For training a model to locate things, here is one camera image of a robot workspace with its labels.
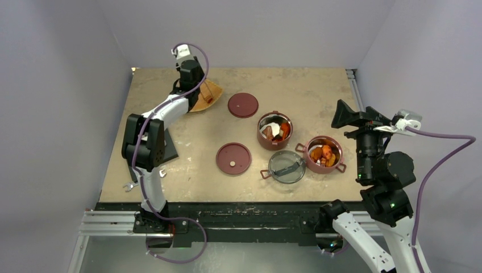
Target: red lid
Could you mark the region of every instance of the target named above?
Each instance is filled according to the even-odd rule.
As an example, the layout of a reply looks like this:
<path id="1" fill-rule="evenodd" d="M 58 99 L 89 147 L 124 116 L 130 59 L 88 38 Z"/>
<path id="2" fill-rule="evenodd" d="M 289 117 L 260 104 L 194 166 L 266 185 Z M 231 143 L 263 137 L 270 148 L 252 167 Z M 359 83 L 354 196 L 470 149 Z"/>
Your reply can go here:
<path id="1" fill-rule="evenodd" d="M 219 149 L 216 155 L 219 169 L 229 175 L 238 175 L 251 164 L 251 153 L 241 143 L 228 143 Z"/>
<path id="2" fill-rule="evenodd" d="M 255 96 L 251 94 L 238 93 L 229 99 L 227 108 L 235 117 L 249 118 L 256 113 L 258 102 Z"/>

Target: gray floor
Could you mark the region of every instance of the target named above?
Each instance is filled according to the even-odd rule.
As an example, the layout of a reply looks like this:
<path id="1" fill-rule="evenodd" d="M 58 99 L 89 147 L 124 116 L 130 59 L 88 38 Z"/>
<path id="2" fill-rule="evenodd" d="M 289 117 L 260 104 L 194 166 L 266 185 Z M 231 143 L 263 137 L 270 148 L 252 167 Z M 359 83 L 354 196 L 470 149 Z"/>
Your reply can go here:
<path id="1" fill-rule="evenodd" d="M 137 272 L 357 272 L 370 273 L 368 266 L 353 249 L 328 257 L 317 247 L 276 243 L 208 243 L 207 249 L 189 264 L 170 264 L 146 255 L 145 238 L 90 237 L 84 256 L 83 273 Z M 383 238 L 375 240 L 388 249 Z M 186 259 L 201 248 L 194 243 L 188 249 L 169 249 L 168 258 Z"/>

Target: table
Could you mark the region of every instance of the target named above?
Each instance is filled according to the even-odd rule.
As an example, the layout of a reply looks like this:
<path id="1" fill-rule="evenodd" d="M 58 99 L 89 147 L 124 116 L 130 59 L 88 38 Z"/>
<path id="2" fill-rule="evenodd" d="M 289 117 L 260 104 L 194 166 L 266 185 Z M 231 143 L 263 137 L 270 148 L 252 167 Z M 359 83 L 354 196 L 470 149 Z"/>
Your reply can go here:
<path id="1" fill-rule="evenodd" d="M 177 78 L 178 72 L 172 68 L 135 71 L 100 202 L 142 200 L 139 187 L 131 192 L 122 188 L 131 181 L 126 160 L 121 157 L 126 119 L 132 113 L 151 110 L 165 100 Z M 162 184 L 168 201 L 361 200 L 362 187 L 355 182 L 356 143 L 343 136 L 344 131 L 353 128 L 330 127 L 338 99 L 356 109 L 343 68 L 212 68 L 208 78 L 225 90 L 219 101 L 205 111 L 184 115 L 169 128 L 179 158 L 164 166 L 167 175 Z M 229 98 L 240 92 L 253 94 L 259 102 L 259 109 L 251 118 L 237 118 L 227 108 Z M 342 146 L 346 172 L 319 175 L 307 169 L 303 179 L 292 185 L 263 180 L 259 171 L 268 167 L 274 152 L 259 145 L 255 128 L 259 118 L 273 110 L 287 115 L 293 122 L 293 136 L 285 150 L 294 151 L 298 142 L 305 144 L 318 135 L 328 135 Z M 241 175 L 227 175 L 215 163 L 217 151 L 228 142 L 242 143 L 251 152 L 252 163 Z"/>

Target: gray wall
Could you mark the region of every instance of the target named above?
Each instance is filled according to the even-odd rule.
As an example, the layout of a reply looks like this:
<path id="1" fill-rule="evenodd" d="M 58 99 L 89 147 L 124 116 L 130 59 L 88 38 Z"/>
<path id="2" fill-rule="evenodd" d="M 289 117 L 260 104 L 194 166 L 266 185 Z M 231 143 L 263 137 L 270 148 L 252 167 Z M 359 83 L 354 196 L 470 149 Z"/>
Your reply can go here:
<path id="1" fill-rule="evenodd" d="M 0 271 L 67 270 L 131 73 L 96 1 L 0 2 Z"/>
<path id="2" fill-rule="evenodd" d="M 218 67 L 356 68 L 394 0 L 99 0 L 133 67 L 192 42 Z"/>
<path id="3" fill-rule="evenodd" d="M 482 271 L 480 14 L 481 1 L 397 0 L 357 73 L 365 106 L 390 117 L 412 109 L 423 115 L 423 130 L 478 138 L 426 186 L 419 239 L 432 272 Z M 408 187 L 413 204 L 426 172 L 461 143 L 392 140 L 392 150 L 415 161 L 418 183 Z"/>

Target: purple cable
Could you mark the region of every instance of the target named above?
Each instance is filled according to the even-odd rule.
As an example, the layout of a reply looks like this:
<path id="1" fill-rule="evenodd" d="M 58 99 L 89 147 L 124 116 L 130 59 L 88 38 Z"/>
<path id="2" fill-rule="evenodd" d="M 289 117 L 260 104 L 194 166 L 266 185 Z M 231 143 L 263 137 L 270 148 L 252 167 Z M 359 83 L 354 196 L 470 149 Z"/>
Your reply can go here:
<path id="1" fill-rule="evenodd" d="M 435 172 L 440 165 L 442 165 L 445 161 L 447 161 L 449 158 L 460 152 L 461 150 L 465 149 L 467 146 L 475 142 L 475 136 L 472 135 L 445 135 L 445 134 L 436 134 L 436 133 L 428 133 L 424 131 L 418 131 L 410 127 L 405 128 L 407 131 L 410 131 L 412 133 L 418 134 L 418 135 L 424 135 L 426 137 L 432 137 L 432 138 L 446 138 L 446 139 L 468 139 L 467 142 L 462 144 L 460 147 L 457 149 L 453 150 L 451 153 L 446 155 L 444 158 L 442 158 L 437 164 L 432 167 L 432 169 L 429 170 L 429 172 L 425 175 L 425 177 L 422 180 L 422 183 L 420 184 L 420 189 L 418 190 L 418 196 L 417 196 L 417 208 L 415 210 L 415 224 L 413 226 L 412 230 L 412 246 L 415 246 L 417 243 L 417 233 L 418 233 L 418 224 L 420 222 L 420 210 L 422 206 L 422 194 L 423 194 L 423 189 L 425 187 L 425 184 L 427 183 L 428 179 L 432 175 L 432 173 Z M 418 269 L 420 270 L 421 273 L 424 273 L 422 263 L 420 262 L 420 258 L 418 257 L 417 249 L 414 247 L 412 248 L 413 250 L 413 255 L 415 256 L 415 261 L 417 262 Z"/>
<path id="2" fill-rule="evenodd" d="M 169 103 L 175 101 L 175 100 L 179 100 L 180 98 L 184 98 L 185 96 L 193 93 L 196 89 L 198 89 L 201 84 L 206 80 L 206 77 L 207 77 L 207 73 L 209 72 L 209 60 L 207 59 L 207 55 L 206 55 L 206 52 L 204 52 L 200 47 L 194 45 L 194 44 L 189 44 L 189 43 L 179 43 L 179 44 L 176 44 L 174 46 L 174 50 L 176 50 L 176 48 L 180 45 L 183 45 L 183 44 L 187 44 L 188 46 L 192 46 L 192 47 L 195 47 L 197 48 L 199 51 L 201 51 L 201 53 L 204 55 L 204 58 L 206 60 L 206 72 L 204 73 L 204 77 L 201 79 L 201 81 L 191 90 L 187 91 L 186 93 L 172 99 L 171 101 L 165 101 L 163 102 L 162 104 L 158 105 L 156 108 L 154 108 L 154 110 L 150 113 L 150 115 L 146 118 L 146 120 L 144 121 L 144 123 L 142 124 L 142 127 L 140 128 L 140 132 L 139 132 L 139 135 L 138 135 L 138 138 L 137 138 L 137 143 L 136 143 L 136 147 L 134 149 L 134 155 L 132 156 L 132 169 L 137 172 L 139 174 L 139 185 L 140 185 L 140 190 L 141 190 L 141 193 L 142 193 L 142 196 L 144 197 L 144 199 L 146 200 L 146 204 L 149 206 L 149 208 L 151 209 L 152 213 L 157 216 L 158 218 L 160 218 L 161 220 L 164 220 L 164 221 L 176 221 L 176 220 L 184 220 L 184 221 L 190 221 L 190 222 L 193 222 L 195 223 L 202 231 L 202 235 L 204 236 L 204 244 L 202 245 L 202 249 L 201 251 L 194 257 L 190 258 L 190 259 L 187 259 L 187 260 L 171 260 L 171 259 L 168 259 L 168 258 L 165 258 L 165 257 L 161 257 L 157 254 L 154 254 L 153 252 L 150 251 L 149 249 L 149 246 L 146 242 L 146 248 L 148 250 L 148 253 L 151 254 L 153 257 L 157 258 L 157 259 L 161 259 L 161 260 L 164 260 L 166 262 L 169 262 L 169 263 L 177 263 L 177 264 L 180 264 L 180 263 L 190 263 L 194 260 L 196 260 L 197 258 L 199 258 L 202 253 L 204 252 L 204 250 L 206 250 L 206 247 L 207 247 L 207 235 L 206 235 L 206 231 L 204 230 L 204 228 L 201 226 L 201 224 L 199 224 L 197 221 L 195 221 L 194 219 L 190 219 L 190 218 L 186 218 L 186 217 L 175 217 L 175 218 L 166 218 L 166 217 L 163 217 L 162 215 L 160 215 L 156 209 L 152 206 L 151 202 L 149 201 L 149 199 L 147 198 L 147 194 L 146 194 L 146 189 L 144 187 L 144 177 L 141 173 L 141 171 L 139 169 L 137 169 L 137 167 L 135 167 L 135 162 L 136 162 L 136 159 L 137 159 L 137 153 L 139 151 L 139 145 L 140 145 L 140 141 L 141 141 L 141 138 L 142 136 L 144 135 L 144 132 L 146 130 L 146 127 L 147 127 L 147 124 L 149 123 L 149 121 L 151 120 L 151 118 L 160 110 L 162 109 L 164 106 L 168 105 Z"/>

